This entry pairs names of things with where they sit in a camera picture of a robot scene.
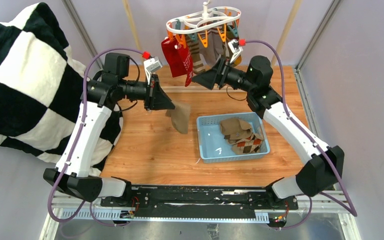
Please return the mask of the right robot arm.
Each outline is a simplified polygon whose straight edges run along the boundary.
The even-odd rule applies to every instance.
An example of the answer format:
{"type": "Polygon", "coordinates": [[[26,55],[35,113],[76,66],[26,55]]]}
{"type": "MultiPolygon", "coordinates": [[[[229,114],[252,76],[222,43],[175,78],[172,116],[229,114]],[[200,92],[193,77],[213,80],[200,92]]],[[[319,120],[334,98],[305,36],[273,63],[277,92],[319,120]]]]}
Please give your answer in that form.
{"type": "Polygon", "coordinates": [[[298,154],[303,168],[294,176],[283,177],[266,186],[265,201],[277,209],[285,199],[296,195],[313,197],[339,182],[344,151],[318,139],[303,123],[295,119],[282,97],[270,86],[273,69],[265,56],[254,56],[247,71],[236,69],[220,58],[209,70],[191,81],[212,90],[229,85],[247,93],[249,108],[274,127],[298,154]]]}

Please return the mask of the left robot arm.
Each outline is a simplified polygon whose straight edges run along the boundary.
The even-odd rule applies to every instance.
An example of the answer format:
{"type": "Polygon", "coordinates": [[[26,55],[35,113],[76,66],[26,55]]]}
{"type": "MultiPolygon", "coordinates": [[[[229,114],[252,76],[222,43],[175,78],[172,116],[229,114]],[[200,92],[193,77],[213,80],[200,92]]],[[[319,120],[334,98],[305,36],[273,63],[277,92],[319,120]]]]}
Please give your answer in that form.
{"type": "Polygon", "coordinates": [[[148,111],[173,110],[171,99],[160,86],[156,71],[162,67],[157,57],[143,54],[146,81],[126,80],[130,57],[121,53],[105,56],[101,78],[87,82],[86,96],[80,104],[79,118],[70,138],[67,150],[55,168],[44,172],[44,180],[57,191],[78,199],[93,202],[97,198],[113,197],[122,207],[133,200],[131,183],[122,178],[90,175],[90,164],[98,138],[122,99],[143,101],[148,111]]]}

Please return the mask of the light blue plastic basket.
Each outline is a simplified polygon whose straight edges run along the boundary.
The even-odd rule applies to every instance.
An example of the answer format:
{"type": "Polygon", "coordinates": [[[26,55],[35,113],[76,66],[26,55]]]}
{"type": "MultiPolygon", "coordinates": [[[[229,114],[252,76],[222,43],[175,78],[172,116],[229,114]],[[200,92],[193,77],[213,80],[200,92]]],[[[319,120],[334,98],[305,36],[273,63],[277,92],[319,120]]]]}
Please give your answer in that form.
{"type": "Polygon", "coordinates": [[[260,159],[270,152],[262,120],[253,112],[200,116],[197,130],[206,164],[260,159]]]}

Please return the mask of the argyle beige orange sock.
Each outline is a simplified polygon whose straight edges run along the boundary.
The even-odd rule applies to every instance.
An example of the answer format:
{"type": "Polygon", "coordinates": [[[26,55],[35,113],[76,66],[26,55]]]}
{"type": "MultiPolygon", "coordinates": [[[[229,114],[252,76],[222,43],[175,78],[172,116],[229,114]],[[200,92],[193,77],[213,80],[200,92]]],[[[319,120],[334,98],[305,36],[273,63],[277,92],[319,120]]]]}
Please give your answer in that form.
{"type": "Polygon", "coordinates": [[[261,135],[257,132],[251,131],[250,135],[248,137],[246,137],[245,140],[247,142],[253,142],[256,145],[256,144],[260,144],[261,142],[263,142],[265,140],[265,138],[263,135],[261,135]]]}

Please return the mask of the red patterned sock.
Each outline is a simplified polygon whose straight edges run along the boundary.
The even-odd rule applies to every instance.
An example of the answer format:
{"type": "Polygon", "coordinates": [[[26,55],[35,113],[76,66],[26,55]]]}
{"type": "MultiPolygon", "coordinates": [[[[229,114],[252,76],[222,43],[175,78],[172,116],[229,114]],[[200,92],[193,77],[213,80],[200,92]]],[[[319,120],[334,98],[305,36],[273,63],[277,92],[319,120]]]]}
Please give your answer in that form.
{"type": "Polygon", "coordinates": [[[193,78],[193,59],[191,58],[190,51],[187,47],[181,48],[182,61],[186,70],[185,87],[189,86],[193,78]]]}

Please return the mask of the tan brown sock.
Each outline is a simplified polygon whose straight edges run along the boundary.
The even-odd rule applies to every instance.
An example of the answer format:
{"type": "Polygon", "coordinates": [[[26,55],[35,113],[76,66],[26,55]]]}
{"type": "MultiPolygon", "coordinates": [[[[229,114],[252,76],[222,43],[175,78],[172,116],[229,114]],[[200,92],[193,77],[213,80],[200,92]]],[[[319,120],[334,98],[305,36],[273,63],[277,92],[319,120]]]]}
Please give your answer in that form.
{"type": "Polygon", "coordinates": [[[226,140],[240,140],[248,137],[252,131],[250,123],[239,118],[228,118],[220,123],[221,133],[226,140]]]}
{"type": "Polygon", "coordinates": [[[175,108],[166,111],[165,116],[171,119],[173,128],[181,133],[188,133],[191,105],[180,101],[172,101],[175,108]]]}

